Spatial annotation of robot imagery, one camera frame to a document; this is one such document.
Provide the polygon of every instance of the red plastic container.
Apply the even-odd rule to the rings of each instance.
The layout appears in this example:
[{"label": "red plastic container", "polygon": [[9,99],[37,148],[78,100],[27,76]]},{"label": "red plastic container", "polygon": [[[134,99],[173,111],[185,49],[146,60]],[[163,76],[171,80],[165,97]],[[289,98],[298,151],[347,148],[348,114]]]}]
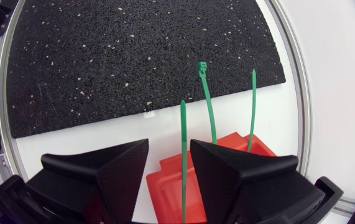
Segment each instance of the red plastic container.
[{"label": "red plastic container", "polygon": [[[246,151],[249,135],[232,133],[218,140],[219,146]],[[251,153],[276,156],[258,137],[253,135]],[[147,185],[159,223],[182,223],[182,155],[163,159],[161,170],[147,175]],[[206,222],[201,192],[196,179],[191,153],[187,153],[186,222]]]}]

